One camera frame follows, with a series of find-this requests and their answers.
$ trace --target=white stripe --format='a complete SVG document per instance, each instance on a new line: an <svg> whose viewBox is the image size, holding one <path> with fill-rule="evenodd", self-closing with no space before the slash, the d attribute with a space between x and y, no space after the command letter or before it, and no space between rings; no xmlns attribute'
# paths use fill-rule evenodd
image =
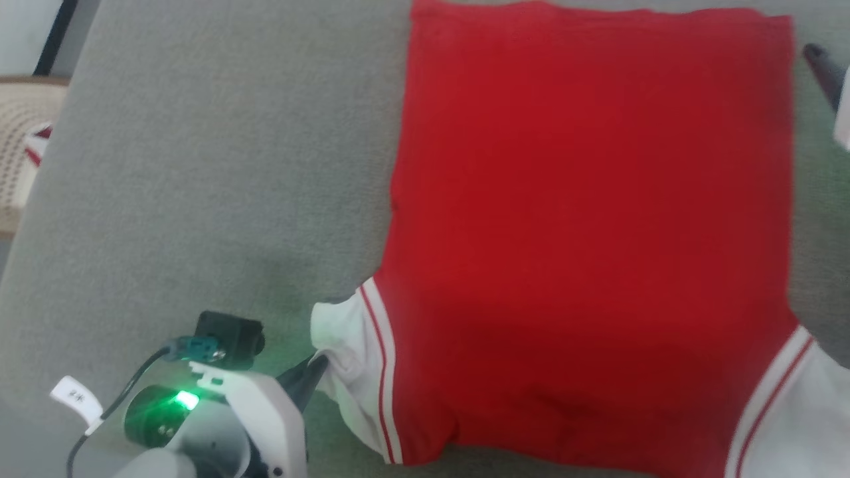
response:
<svg viewBox="0 0 850 478"><path fill-rule="evenodd" d="M788 367L799 355L800 350L806 344L810 337L808 330L803 327L797 327L791 335L788 342L782 347L782 350L776 355L776 358L771 362L768 371L762 377L762 381L756 387L747 403L744 412L738 422L738 428L735 429L735 435L732 439L732 446L729 448L729 456L726 461L725 478L736 478L735 472L738 469L738 460L740 459L741 450L746 443L746 437L750 434L753 425L756 424L758 415L767 405L770 396L779 386L779 382L788 371Z"/></svg>
<svg viewBox="0 0 850 478"><path fill-rule="evenodd" d="M389 324L387 309L383 305L383 300L381 300L381 294L377 290L375 280L369 278L363 284L363 290L369 299L372 311L375 313L377 326L383 338L384 352L387 354L387 372L384 376L383 410L381 413L383 414L384 423L387 425L389 445L393 451L395 463L402 464L404 463L404 458L401 455L401 439L399 438L399 431L395 428L395 417L393 415L393 385L395 381L395 339L393 328Z"/></svg>

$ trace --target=black cable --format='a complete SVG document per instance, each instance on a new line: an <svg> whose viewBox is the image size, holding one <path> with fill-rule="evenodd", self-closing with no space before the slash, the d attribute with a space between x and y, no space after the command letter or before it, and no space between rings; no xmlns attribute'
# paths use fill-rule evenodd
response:
<svg viewBox="0 0 850 478"><path fill-rule="evenodd" d="M103 414L100 415L100 421L104 422L107 418L110 417L118 407L127 399L130 392L133 391L133 387L141 380L142 375L145 375L145 372L148 371L151 365L154 364L155 361L158 361L163 356L168 355L171 352L171 347L162 347L159 349L154 355L150 356L150 358L139 367L139 370L133 375L129 382L127 382L127 386L124 387L124 390L118 395L118 398L112 402L112 405L109 405L109 408L106 409ZM71 452L68 453L68 461L65 462L65 474L68 478L74 478L74 459L77 457L77 453L80 451L82 444L88 440L88 435L83 435L77 440L74 447L71 449Z"/></svg>

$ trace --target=red fabric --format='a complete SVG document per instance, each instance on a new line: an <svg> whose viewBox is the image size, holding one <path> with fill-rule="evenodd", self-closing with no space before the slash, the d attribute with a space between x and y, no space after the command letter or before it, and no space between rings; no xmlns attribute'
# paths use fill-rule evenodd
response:
<svg viewBox="0 0 850 478"><path fill-rule="evenodd" d="M720 477L796 327L788 18L418 0L393 222L404 461Z"/></svg>

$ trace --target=white label tag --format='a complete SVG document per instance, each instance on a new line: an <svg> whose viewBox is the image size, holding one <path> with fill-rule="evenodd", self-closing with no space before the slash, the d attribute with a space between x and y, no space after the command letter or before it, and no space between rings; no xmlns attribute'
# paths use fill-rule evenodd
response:
<svg viewBox="0 0 850 478"><path fill-rule="evenodd" d="M64 403L73 411L79 413L89 427L98 424L100 415L104 412L104 408L91 390L71 376L61 379L56 384L53 391L50 392L50 398L59 403Z"/></svg>

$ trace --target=gray fabric surface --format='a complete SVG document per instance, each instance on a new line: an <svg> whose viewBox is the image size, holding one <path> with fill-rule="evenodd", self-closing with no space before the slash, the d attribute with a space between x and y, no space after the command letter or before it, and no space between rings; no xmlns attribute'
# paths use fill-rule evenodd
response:
<svg viewBox="0 0 850 478"><path fill-rule="evenodd" d="M850 63L846 0L604 3L728 6L793 14L801 45L822 42ZM16 413L43 433L80 434L82 422L47 397L57 380L71 374L110 400L205 309L265 323L261 371L309 353L312 304L351 294L383 250L408 9L399 0L103 1L0 287L0 396ZM792 304L850 365L850 154L830 141L830 112L802 62L795 74ZM147 381L189 377L158 367ZM307 426L317 477L633 476L479 449L388 467L324 397ZM137 451L119 419L87 447ZM59 475L56 454L44 459ZM79 476L114 472L83 461Z"/></svg>

